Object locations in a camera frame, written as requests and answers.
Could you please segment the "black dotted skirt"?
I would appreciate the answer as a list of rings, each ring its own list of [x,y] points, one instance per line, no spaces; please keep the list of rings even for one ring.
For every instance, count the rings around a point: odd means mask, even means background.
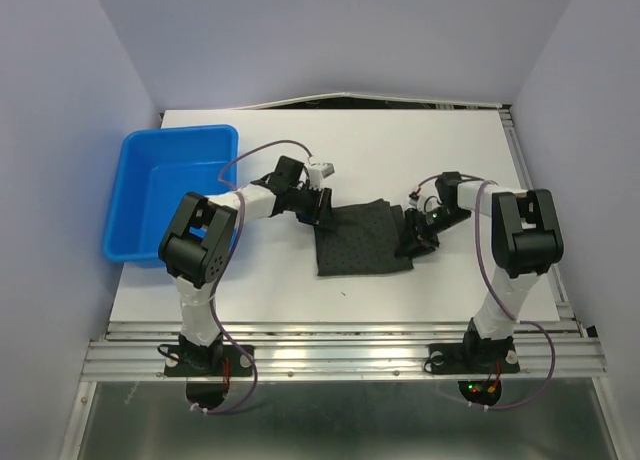
[[[320,277],[391,275],[413,269],[408,257],[396,257],[404,226],[402,208],[378,199],[333,210],[333,226],[315,228]]]

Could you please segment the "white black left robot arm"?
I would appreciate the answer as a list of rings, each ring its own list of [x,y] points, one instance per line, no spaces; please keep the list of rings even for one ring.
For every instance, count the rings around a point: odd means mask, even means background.
[[[334,172],[329,162],[303,163],[282,156],[272,172],[234,192],[183,196],[158,251],[178,291],[182,322],[177,351],[160,349],[165,358],[202,374],[221,366],[222,330],[213,316],[214,289],[241,228],[284,212],[312,227],[332,226],[332,190],[324,181]]]

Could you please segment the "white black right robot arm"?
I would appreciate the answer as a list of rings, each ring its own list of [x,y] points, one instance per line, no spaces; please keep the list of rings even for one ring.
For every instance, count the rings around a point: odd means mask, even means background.
[[[487,295],[469,322],[460,358],[466,367],[482,370],[496,353],[511,349],[527,297],[563,257],[553,196],[546,189],[511,189],[459,172],[430,180],[437,191],[435,205],[420,186],[411,192],[395,255],[429,255],[439,247],[439,234],[474,221],[476,260]]]

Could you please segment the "blue plastic bin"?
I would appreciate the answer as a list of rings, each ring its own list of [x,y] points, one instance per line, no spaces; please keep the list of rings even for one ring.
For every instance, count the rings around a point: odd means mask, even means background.
[[[189,192],[225,193],[220,171],[238,155],[226,124],[140,130],[122,143],[102,251],[113,263],[161,264],[158,248]]]

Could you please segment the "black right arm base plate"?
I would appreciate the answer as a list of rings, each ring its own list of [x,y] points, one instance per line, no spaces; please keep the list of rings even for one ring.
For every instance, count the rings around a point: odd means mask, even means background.
[[[423,370],[434,375],[516,374],[517,359],[508,361],[513,348],[488,347],[471,352],[462,343],[435,343],[427,346]]]

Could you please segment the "aluminium table edge rail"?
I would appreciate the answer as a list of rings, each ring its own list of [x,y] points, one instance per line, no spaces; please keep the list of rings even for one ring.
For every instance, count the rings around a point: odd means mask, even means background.
[[[515,347],[518,379],[544,378],[549,364],[557,378],[602,377],[603,347],[572,320],[547,322],[551,338],[519,327]],[[174,322],[112,322],[102,339],[90,343],[81,378],[86,382],[162,381],[164,360],[156,348],[177,339]],[[429,323],[238,323],[227,329],[255,349],[259,378],[286,381],[419,381],[430,343],[461,340],[463,322]]]

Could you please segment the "right side aluminium rail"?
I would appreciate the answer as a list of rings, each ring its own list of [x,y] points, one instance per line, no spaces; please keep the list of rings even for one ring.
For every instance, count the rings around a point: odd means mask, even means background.
[[[526,164],[524,153],[517,135],[516,126],[511,114],[510,105],[503,105],[498,109],[500,120],[505,132],[507,143],[511,152],[517,175],[522,186],[532,189],[534,183],[531,179],[528,166]],[[556,307],[561,321],[571,322],[573,326],[569,331],[577,332],[581,337],[586,337],[587,333],[582,323],[577,319],[573,307],[569,301],[568,294],[560,274],[558,265],[554,265],[549,273],[556,298]]]

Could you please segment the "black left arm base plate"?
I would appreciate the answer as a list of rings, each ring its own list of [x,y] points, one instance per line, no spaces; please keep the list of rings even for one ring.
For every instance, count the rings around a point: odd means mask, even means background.
[[[253,375],[250,361],[232,345],[215,342],[211,347],[191,344],[160,344],[164,372],[169,378],[238,377]]]

